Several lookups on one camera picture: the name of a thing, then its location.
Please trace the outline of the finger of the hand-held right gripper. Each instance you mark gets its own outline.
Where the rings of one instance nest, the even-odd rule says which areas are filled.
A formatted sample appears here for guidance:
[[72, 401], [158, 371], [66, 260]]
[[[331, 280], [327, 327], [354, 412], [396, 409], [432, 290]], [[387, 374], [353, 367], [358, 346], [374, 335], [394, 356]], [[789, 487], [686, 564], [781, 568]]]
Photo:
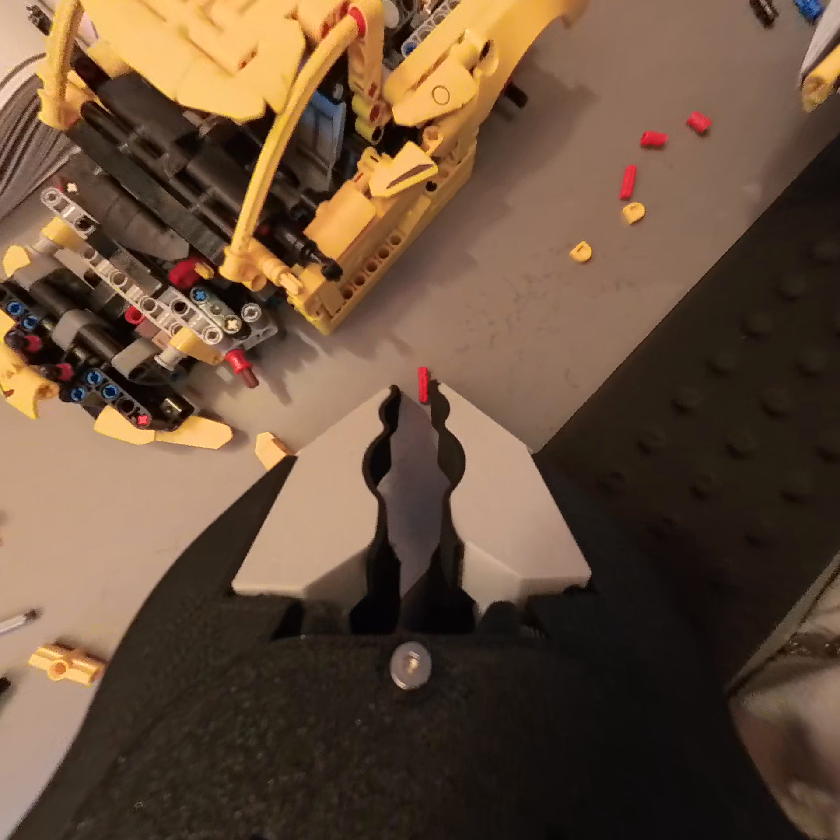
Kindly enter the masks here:
[[822, 13], [815, 21], [811, 41], [800, 67], [800, 78], [816, 68], [839, 42], [839, 1], [821, 2]]

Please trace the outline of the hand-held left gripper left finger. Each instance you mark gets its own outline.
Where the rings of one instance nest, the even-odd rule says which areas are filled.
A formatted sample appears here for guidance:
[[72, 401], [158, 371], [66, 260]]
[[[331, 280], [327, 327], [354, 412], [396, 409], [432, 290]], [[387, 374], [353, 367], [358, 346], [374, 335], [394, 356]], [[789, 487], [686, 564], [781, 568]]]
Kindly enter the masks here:
[[402, 393], [391, 385], [305, 446], [233, 579], [238, 595], [328, 602], [356, 620], [398, 614], [401, 563], [379, 490]]

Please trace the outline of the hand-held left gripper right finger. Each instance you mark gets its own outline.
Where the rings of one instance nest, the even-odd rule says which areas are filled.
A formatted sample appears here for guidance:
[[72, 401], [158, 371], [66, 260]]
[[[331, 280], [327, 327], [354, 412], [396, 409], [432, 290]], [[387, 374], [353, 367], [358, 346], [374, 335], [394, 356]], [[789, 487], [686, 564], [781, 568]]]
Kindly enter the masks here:
[[592, 569], [529, 448], [450, 386], [429, 386], [446, 477], [437, 549], [447, 588], [475, 617], [492, 605], [586, 587]]

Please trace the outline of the yellow toy brick car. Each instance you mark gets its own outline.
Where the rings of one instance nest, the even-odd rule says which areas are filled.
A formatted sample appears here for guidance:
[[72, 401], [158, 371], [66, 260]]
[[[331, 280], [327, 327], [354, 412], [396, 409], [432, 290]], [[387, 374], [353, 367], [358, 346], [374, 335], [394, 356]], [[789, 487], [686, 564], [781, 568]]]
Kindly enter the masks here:
[[182, 381], [248, 388], [285, 302], [330, 335], [469, 179], [480, 127], [580, 1], [65, 1], [39, 120], [49, 220], [2, 251], [2, 401], [218, 449]]

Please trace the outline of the grey desk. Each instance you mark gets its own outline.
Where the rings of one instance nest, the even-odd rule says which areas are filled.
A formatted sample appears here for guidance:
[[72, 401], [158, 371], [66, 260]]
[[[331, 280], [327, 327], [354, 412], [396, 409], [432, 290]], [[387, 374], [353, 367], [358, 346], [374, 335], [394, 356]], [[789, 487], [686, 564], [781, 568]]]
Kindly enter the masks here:
[[[284, 308], [260, 387], [195, 371], [201, 408], [234, 429], [218, 451], [125, 444], [60, 400], [35, 421], [3, 404], [2, 619], [39, 618], [2, 637], [2, 838], [97, 694], [29, 667], [38, 646], [110, 659], [174, 560], [264, 474], [258, 433], [299, 450], [388, 385], [415, 399], [420, 366], [540, 448], [837, 134], [838, 96], [800, 104], [813, 30], [790, 2], [765, 28], [732, 1], [591, 2], [546, 28], [515, 74], [527, 107], [494, 109], [467, 184], [334, 335]], [[648, 130], [663, 149], [639, 146]], [[628, 203], [646, 207], [632, 226], [628, 165]]]

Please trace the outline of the short yellow brick beam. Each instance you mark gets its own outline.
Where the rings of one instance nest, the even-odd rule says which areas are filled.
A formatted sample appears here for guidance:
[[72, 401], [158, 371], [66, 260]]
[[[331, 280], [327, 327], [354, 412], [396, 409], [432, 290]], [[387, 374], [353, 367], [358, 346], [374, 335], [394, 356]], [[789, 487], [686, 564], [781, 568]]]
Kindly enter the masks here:
[[44, 672], [52, 681], [89, 688], [104, 675], [108, 663], [81, 648], [55, 643], [37, 647], [29, 656], [28, 665]]

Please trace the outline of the open instruction booklet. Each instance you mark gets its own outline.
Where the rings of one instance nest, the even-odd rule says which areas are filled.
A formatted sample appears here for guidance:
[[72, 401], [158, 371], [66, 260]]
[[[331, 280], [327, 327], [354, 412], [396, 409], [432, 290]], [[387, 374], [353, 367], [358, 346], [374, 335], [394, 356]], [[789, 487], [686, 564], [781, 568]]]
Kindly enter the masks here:
[[63, 165], [71, 144], [39, 120], [46, 35], [56, 2], [1, 2], [1, 218]]

